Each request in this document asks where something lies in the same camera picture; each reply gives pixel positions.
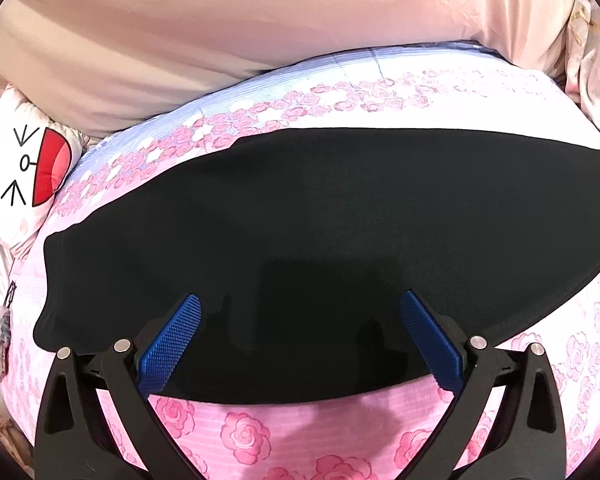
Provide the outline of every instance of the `pink tongue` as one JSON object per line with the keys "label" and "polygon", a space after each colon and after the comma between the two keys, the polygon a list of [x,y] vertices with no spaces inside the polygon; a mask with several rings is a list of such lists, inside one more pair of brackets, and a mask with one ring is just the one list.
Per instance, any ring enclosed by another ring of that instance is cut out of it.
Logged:
{"label": "pink tongue", "polygon": [[66,175],[66,172],[69,170],[69,164],[71,162],[71,153],[69,147],[64,144],[56,156],[56,161],[54,162],[53,169],[51,170],[51,186],[53,187],[54,192],[58,190],[60,184],[62,184],[62,180]]}

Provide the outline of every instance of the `red mouth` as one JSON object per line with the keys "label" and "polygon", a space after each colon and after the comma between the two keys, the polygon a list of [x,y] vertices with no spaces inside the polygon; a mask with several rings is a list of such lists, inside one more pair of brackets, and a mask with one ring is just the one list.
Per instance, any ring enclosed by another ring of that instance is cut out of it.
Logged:
{"label": "red mouth", "polygon": [[46,128],[33,181],[33,207],[45,203],[54,195],[70,166],[71,147],[69,143],[55,130]]}

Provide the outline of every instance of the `mattress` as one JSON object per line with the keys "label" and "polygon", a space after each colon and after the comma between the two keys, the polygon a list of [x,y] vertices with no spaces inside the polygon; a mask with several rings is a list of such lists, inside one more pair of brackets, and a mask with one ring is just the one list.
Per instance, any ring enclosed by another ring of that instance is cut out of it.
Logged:
{"label": "mattress", "polygon": [[[225,149],[239,137],[329,126],[487,130],[600,150],[599,131],[550,78],[472,44],[311,59],[108,137],[80,160],[28,259],[11,275],[17,289],[10,373],[1,387],[30,440],[54,357],[32,339],[47,294],[45,239],[174,165]],[[89,284],[86,274],[84,286]],[[570,472],[600,437],[600,273],[500,347],[519,350],[535,341],[547,349],[560,390]],[[459,465],[477,457],[501,396],[494,391]],[[123,456],[140,463],[108,393],[101,392],[100,399]],[[365,480],[394,478],[450,400],[430,376],[347,399],[285,406],[150,398],[170,435],[207,478],[234,480],[321,479],[336,470]]]}

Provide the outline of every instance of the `black fabric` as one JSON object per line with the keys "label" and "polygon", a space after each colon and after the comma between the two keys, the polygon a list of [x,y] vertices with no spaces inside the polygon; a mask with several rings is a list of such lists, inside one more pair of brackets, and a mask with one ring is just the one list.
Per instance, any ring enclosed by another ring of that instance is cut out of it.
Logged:
{"label": "black fabric", "polygon": [[183,293],[165,394],[341,397],[427,373],[414,287],[469,335],[527,329],[600,272],[600,151],[464,130],[283,130],[190,160],[45,241],[34,339],[99,351]]}

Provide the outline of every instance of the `pillow with cartoon face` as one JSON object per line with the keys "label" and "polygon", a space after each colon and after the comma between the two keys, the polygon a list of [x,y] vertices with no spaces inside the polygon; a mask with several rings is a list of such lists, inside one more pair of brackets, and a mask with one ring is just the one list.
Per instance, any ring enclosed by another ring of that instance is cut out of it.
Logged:
{"label": "pillow with cartoon face", "polygon": [[88,142],[13,86],[0,97],[0,243],[23,257]]}

